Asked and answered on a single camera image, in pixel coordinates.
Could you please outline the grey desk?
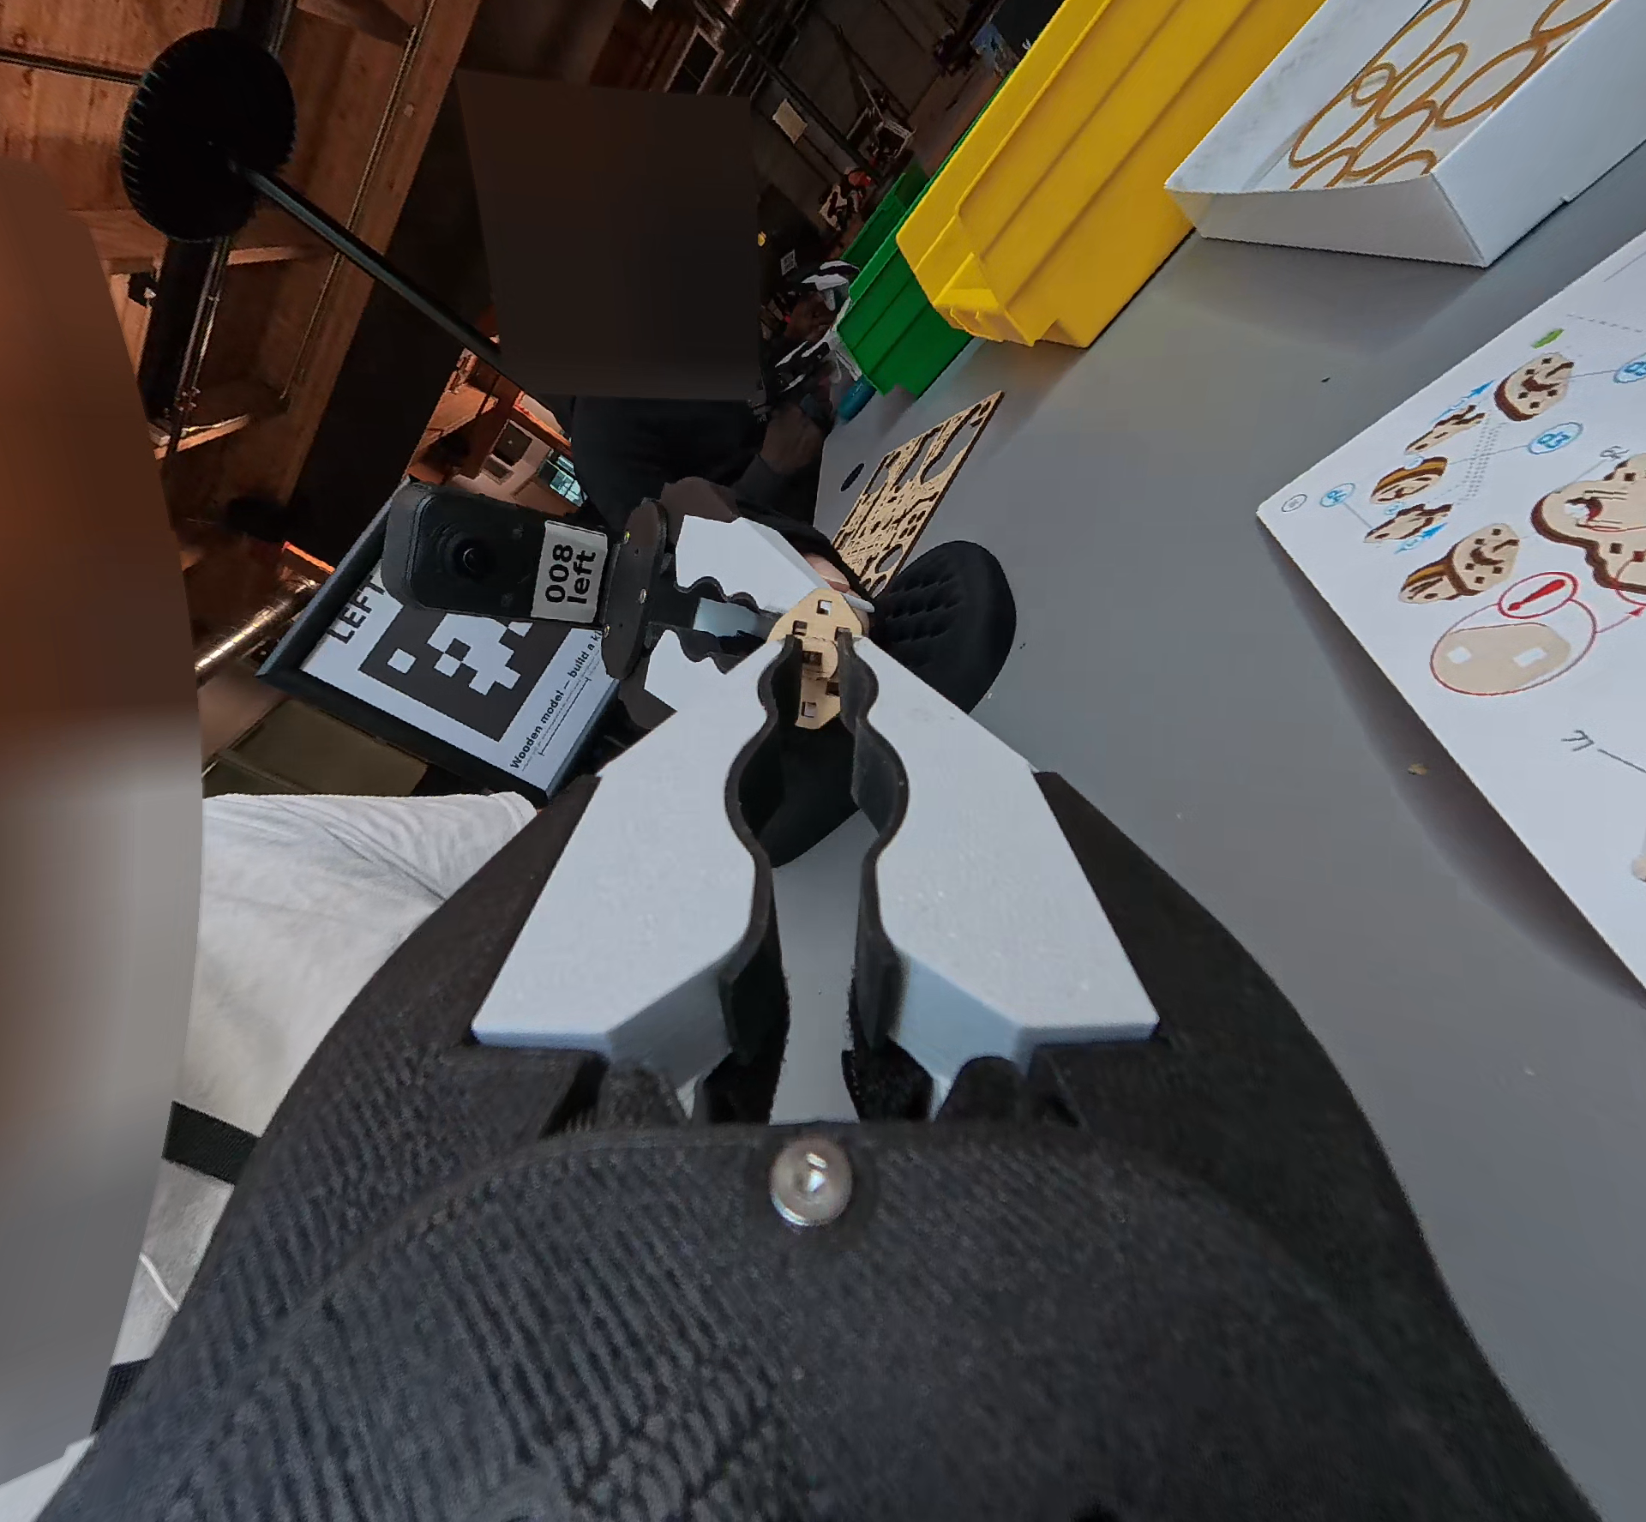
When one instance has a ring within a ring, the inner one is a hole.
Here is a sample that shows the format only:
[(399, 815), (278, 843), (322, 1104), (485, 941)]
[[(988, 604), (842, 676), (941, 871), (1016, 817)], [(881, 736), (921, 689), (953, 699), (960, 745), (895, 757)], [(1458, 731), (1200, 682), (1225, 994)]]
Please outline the grey desk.
[(923, 534), (1018, 599), (979, 717), (1281, 985), (1605, 1518), (1642, 1518), (1642, 988), (1254, 512), (1640, 226), (1633, 152), (1484, 273), (1193, 234), (1090, 348), (976, 343), (869, 403), (816, 506), (1004, 394)]

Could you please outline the white cardboard tray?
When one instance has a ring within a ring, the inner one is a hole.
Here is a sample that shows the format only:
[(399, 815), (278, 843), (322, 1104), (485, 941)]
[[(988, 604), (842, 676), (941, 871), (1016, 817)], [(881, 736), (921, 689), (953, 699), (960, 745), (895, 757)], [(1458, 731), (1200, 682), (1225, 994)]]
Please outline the white cardboard tray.
[(1484, 268), (1644, 138), (1644, 0), (1623, 0), (1433, 171), (1272, 191), (1265, 170), (1426, 0), (1326, 0), (1169, 175), (1205, 236)]

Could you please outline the pile of tan rubber bands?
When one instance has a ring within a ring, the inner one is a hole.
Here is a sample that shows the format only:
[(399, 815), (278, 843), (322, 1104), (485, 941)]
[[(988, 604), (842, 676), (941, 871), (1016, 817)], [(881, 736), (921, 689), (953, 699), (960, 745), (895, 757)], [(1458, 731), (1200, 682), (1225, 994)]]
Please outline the pile of tan rubber bands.
[(1623, 0), (1426, 0), (1296, 129), (1272, 191), (1430, 173)]

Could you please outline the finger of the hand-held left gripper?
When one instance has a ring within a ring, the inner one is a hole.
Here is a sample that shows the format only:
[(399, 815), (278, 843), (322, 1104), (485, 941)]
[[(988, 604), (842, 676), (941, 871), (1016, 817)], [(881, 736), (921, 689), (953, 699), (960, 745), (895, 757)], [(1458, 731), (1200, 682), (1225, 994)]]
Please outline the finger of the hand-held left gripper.
[(639, 725), (653, 731), (678, 715), (700, 722), (709, 734), (755, 734), (765, 724), (758, 682), (771, 668), (771, 643), (760, 645), (727, 669), (709, 657), (686, 657), (679, 636), (665, 631), (651, 650), (641, 678)]
[(758, 647), (792, 610), (821, 589), (842, 592), (830, 562), (802, 555), (771, 526), (746, 517), (685, 515), (671, 555), (671, 583), (688, 601), (681, 647)]

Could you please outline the black pole with round disc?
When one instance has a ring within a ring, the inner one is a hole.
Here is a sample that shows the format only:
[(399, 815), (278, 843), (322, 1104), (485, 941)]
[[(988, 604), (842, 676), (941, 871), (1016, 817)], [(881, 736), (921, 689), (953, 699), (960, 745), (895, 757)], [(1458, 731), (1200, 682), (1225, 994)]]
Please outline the black pole with round disc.
[(476, 326), (280, 175), (296, 128), (292, 87), (273, 52), (236, 29), (196, 29), (161, 50), (134, 85), (117, 149), (120, 185), (136, 215), (171, 242), (231, 238), (269, 203), (502, 373), (504, 359)]

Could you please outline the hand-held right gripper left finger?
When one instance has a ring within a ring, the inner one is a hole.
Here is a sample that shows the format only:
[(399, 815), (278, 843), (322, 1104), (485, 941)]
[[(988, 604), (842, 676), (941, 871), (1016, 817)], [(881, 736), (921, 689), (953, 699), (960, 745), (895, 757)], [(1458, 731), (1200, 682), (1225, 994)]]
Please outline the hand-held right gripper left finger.
[(790, 999), (762, 831), (783, 796), (792, 640), (594, 782), (473, 1022), (490, 1046), (595, 1053), (713, 1122), (771, 1118)]

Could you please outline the green plastic bin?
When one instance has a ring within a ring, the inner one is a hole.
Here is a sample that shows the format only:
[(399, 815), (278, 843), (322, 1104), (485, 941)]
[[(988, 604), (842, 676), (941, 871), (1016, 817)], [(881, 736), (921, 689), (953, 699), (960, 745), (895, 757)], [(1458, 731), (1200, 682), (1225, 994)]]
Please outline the green plastic bin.
[(841, 256), (857, 273), (834, 329), (862, 380), (879, 396), (900, 389), (920, 398), (972, 343), (932, 305), (897, 243), (900, 224), (927, 182), (920, 163), (911, 161)]

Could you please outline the illustrated instruction booklet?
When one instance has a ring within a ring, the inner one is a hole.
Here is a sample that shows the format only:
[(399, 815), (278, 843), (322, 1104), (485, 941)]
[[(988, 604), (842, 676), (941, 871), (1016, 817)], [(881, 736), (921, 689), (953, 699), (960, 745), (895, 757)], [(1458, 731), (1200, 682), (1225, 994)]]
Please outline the illustrated instruction booklet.
[(1644, 236), (1256, 510), (1644, 976)]

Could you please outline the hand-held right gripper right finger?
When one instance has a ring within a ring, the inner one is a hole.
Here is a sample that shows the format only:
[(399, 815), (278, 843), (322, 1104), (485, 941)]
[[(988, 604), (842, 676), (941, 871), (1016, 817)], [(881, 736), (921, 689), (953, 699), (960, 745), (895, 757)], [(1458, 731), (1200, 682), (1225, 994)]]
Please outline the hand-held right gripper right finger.
[(976, 1060), (1140, 1043), (1158, 1015), (1035, 769), (839, 633), (862, 859), (842, 1069), (864, 1120), (925, 1120)]

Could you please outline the framed marker sign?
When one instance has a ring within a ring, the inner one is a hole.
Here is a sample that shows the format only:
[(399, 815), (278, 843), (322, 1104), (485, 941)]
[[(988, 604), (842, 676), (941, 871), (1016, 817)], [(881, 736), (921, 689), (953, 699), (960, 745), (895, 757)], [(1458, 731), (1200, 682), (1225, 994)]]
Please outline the framed marker sign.
[(257, 678), (443, 769), (543, 806), (634, 739), (592, 631), (425, 611), (381, 582), (387, 506), (313, 590)]

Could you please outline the yellow plastic bin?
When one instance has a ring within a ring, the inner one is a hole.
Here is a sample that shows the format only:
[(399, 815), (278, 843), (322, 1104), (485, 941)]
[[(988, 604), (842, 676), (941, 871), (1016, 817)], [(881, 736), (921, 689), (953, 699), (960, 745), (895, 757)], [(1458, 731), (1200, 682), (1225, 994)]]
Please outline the yellow plastic bin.
[(1090, 345), (1191, 227), (1165, 182), (1326, 0), (1062, 0), (902, 222), (935, 312)]

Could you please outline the octagonal wooden disc piece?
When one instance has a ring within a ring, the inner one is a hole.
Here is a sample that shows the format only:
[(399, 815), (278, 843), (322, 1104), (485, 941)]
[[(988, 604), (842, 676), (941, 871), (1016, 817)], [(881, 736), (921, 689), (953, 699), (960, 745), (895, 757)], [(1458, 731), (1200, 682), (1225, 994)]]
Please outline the octagonal wooden disc piece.
[(797, 697), (783, 701), (783, 713), (792, 715), (797, 729), (818, 731), (839, 717), (839, 638), (865, 634), (872, 617), (874, 606), (869, 599), (832, 585), (818, 585), (772, 622), (769, 645), (799, 645)]

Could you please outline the black mesh wrist rest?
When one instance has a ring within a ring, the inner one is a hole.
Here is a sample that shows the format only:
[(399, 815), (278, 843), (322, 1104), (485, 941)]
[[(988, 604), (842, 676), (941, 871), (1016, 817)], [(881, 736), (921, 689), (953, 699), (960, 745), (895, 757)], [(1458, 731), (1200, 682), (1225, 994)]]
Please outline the black mesh wrist rest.
[[(970, 541), (925, 552), (874, 599), (874, 643), (963, 713), (1006, 666), (1016, 631), (1016, 601), (1002, 566)], [(755, 829), (776, 867), (809, 852), (857, 811), (853, 734), (839, 718), (821, 729), (788, 729), (778, 764), (779, 799)]]

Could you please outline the wooden cutout sheet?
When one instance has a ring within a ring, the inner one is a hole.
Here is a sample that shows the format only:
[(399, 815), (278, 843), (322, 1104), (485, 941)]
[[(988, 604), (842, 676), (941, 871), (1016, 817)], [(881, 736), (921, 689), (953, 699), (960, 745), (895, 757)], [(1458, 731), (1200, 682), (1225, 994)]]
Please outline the wooden cutout sheet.
[(1002, 398), (993, 392), (923, 429), (864, 478), (832, 545), (865, 596), (878, 596), (909, 559)]

